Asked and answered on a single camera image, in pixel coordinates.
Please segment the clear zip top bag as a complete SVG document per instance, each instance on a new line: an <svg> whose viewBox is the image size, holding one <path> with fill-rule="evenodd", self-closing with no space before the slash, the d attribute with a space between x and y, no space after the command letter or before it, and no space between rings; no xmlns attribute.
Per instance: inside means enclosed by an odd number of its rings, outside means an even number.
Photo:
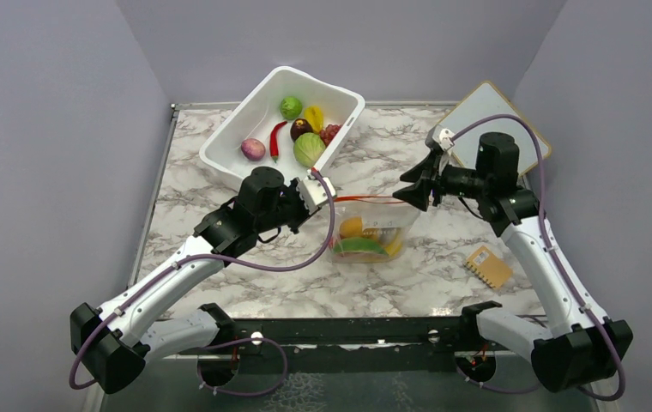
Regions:
<svg viewBox="0 0 652 412"><path fill-rule="evenodd" d="M334 254L331 249L336 242L341 241L338 234L341 222L355 216L362 219L364 228L362 238L374 239L382 247L395 229L401 229L404 235L401 253L396 257L367 253ZM337 197L335 199L335 226L329 241L331 260L344 264L376 264L394 260L402 254L409 232L419 216L418 209L393 197L379 195Z"/></svg>

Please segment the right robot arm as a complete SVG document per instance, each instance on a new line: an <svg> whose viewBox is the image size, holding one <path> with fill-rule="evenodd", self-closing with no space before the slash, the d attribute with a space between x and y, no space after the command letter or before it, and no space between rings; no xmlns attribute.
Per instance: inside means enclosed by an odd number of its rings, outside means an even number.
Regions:
<svg viewBox="0 0 652 412"><path fill-rule="evenodd" d="M479 139L473 169L442 162L452 147L453 134L433 130L426 138L429 155L405 172L407 187L394 197L422 211L451 195L473 199L479 216L517 258L546 313L547 325L532 324L497 302L463 308L457 326L459 342L477 349L495 342L528 361L539 383L551 392L618 378L612 401L623 395L622 357L633 339L624 320L610 319L582 287L558 248L536 195L518 183L520 150L514 138L488 132Z"/></svg>

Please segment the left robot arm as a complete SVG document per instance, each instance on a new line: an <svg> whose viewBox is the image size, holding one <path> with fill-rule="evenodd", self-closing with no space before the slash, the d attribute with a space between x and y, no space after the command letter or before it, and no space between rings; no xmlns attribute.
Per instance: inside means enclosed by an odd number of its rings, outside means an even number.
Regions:
<svg viewBox="0 0 652 412"><path fill-rule="evenodd" d="M292 233L323 206L335 223L336 190L316 168L287 184L273 167L256 167L238 194L208 213L170 258L120 295L98 307L79 305L69 317L75 360L69 386L97 384L107 394L131 384L147 364L204 345L221 352L238 344L235 326L217 305L207 305L186 318L161 315L187 292L230 264L256 270L274 267L242 260L263 233Z"/></svg>

